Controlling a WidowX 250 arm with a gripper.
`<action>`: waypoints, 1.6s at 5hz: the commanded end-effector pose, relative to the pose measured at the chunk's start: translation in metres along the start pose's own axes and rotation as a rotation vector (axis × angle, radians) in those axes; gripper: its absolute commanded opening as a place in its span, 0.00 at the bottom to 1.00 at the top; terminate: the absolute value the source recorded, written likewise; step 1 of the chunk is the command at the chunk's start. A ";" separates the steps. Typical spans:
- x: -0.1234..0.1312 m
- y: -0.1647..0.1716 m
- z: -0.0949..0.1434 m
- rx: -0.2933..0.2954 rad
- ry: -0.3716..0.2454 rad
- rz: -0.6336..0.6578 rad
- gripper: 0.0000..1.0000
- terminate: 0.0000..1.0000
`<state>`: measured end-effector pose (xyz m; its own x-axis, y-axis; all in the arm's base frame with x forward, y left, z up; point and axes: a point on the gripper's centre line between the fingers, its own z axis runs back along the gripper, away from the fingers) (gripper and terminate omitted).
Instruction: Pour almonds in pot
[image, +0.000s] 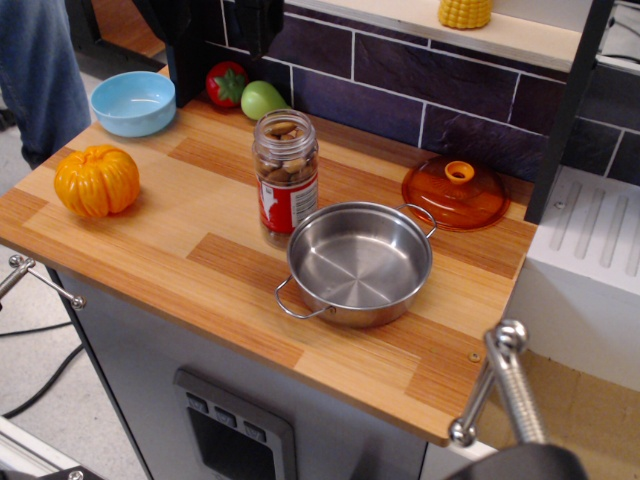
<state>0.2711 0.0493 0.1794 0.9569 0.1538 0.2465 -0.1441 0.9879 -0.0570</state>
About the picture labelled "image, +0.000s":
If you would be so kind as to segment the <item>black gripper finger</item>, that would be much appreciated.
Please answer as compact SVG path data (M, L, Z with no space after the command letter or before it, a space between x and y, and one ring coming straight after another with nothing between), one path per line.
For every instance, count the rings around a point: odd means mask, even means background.
M237 0L236 18L252 59L264 57L284 24L283 0Z
M179 0L134 0L154 35L167 45L175 45L191 22L190 2Z

